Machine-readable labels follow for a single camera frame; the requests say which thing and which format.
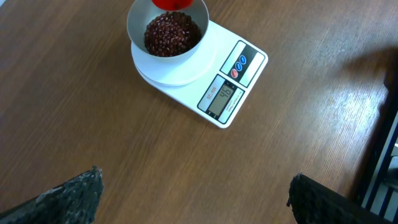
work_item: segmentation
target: white kitchen scale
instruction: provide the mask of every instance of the white kitchen scale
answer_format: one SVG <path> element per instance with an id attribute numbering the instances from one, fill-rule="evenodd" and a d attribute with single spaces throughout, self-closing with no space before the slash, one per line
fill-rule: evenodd
<path id="1" fill-rule="evenodd" d="M 220 128 L 231 124 L 268 62 L 262 50 L 211 21 L 188 60 L 165 63 L 133 42 L 131 53 L 146 82 Z"/>

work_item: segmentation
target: blue button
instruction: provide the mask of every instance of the blue button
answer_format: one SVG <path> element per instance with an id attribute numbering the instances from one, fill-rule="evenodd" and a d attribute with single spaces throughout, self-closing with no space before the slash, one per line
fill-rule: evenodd
<path id="1" fill-rule="evenodd" d="M 235 68 L 237 69 L 238 72 L 240 72 L 242 70 L 242 64 L 239 62 L 236 62 Z"/>
<path id="2" fill-rule="evenodd" d="M 241 56 L 239 57 L 239 61 L 242 63 L 242 65 L 244 65 L 244 64 L 246 63 L 246 57 L 243 56 L 243 55 L 241 55 Z"/>

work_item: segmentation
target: white bowl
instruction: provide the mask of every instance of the white bowl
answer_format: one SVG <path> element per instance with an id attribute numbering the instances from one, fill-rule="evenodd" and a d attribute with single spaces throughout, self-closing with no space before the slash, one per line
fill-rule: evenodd
<path id="1" fill-rule="evenodd" d="M 147 29 L 147 25 L 157 16 L 165 12 L 165 10 L 161 10 L 155 6 L 151 0 L 136 0 L 132 4 L 129 15 L 127 16 L 127 32 L 132 43 L 136 45 L 138 49 L 150 55 L 151 57 L 154 57 L 157 60 L 161 60 L 165 63 L 182 62 L 190 58 L 193 53 L 198 50 L 199 45 L 201 44 L 209 26 L 209 12 L 207 10 L 206 4 L 202 0 L 193 0 L 191 6 L 179 10 L 178 12 L 184 12 L 186 15 L 191 16 L 192 21 L 198 25 L 202 35 L 201 40 L 198 44 L 196 44 L 196 46 L 194 46 L 194 48 L 183 54 L 173 57 L 158 57 L 151 55 L 145 48 L 144 33 Z"/>

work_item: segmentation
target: red button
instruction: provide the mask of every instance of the red button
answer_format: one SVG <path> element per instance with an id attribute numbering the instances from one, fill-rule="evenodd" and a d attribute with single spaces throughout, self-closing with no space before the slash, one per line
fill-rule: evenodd
<path id="1" fill-rule="evenodd" d="M 236 71 L 235 68 L 233 68 L 233 69 L 231 70 L 231 76 L 232 76 L 233 78 L 238 77 L 238 71 Z"/>

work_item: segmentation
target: scale platform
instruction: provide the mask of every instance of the scale platform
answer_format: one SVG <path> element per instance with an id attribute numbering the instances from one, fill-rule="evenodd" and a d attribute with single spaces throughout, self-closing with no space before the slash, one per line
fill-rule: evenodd
<path id="1" fill-rule="evenodd" d="M 231 124 L 268 62 L 265 52 L 211 21 L 184 62 L 157 60 L 134 43 L 131 52 L 146 82 L 220 128 Z"/>

